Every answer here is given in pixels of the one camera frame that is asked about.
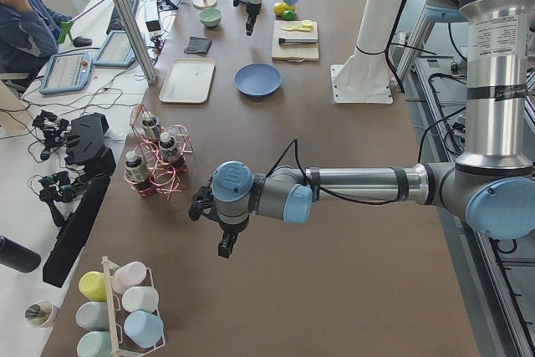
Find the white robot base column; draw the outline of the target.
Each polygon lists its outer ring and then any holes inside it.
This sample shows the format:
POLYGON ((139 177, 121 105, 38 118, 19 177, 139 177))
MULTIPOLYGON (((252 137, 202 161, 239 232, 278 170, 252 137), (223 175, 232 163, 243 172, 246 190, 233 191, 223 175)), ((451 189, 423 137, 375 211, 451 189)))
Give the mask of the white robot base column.
POLYGON ((331 67, 338 104, 391 104, 388 47, 403 0, 366 0, 355 49, 345 64, 331 67))

